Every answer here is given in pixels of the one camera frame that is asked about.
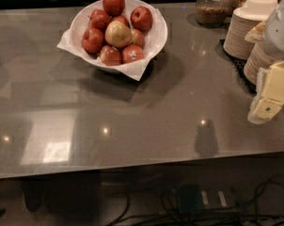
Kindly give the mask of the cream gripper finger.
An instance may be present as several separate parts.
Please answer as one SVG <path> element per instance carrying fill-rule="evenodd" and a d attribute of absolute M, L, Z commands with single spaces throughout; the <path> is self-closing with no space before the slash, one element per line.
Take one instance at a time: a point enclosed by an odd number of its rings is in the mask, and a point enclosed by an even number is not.
<path fill-rule="evenodd" d="M 255 96 L 247 119 L 254 124 L 264 124 L 271 121 L 273 117 L 282 109 L 283 104 L 271 98 Z"/>

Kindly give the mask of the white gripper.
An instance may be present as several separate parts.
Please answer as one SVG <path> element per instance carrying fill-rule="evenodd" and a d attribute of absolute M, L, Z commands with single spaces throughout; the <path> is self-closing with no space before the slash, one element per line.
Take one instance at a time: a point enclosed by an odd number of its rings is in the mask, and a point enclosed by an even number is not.
<path fill-rule="evenodd" d="M 284 0 L 269 16 L 263 37 L 263 51 L 270 57 L 284 59 Z M 260 68 L 257 89 L 261 100 L 284 105 L 284 60 L 268 69 Z"/>

